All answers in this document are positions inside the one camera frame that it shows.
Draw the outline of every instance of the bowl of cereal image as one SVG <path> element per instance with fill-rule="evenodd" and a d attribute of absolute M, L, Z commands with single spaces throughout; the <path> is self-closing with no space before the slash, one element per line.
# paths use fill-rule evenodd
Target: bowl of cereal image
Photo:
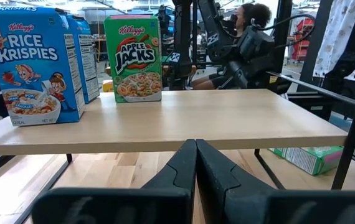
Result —
<path fill-rule="evenodd" d="M 20 118 L 26 124 L 55 123 L 59 118 L 60 101 L 46 93 L 27 89 L 8 89 L 3 90 L 2 95 L 10 117 Z"/>
<path fill-rule="evenodd" d="M 136 73 L 125 77 L 116 91 L 127 102 L 139 102 L 146 99 L 156 101 L 161 99 L 161 76 L 156 72 Z"/>

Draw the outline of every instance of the green box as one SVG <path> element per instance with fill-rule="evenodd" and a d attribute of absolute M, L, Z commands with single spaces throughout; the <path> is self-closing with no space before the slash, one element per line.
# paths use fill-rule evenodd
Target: green box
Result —
<path fill-rule="evenodd" d="M 119 15 L 104 21 L 115 101 L 161 100 L 161 37 L 151 15 Z"/>
<path fill-rule="evenodd" d="M 305 172 L 319 175 L 338 166 L 343 149 L 341 146 L 332 146 L 284 147 L 269 150 Z"/>

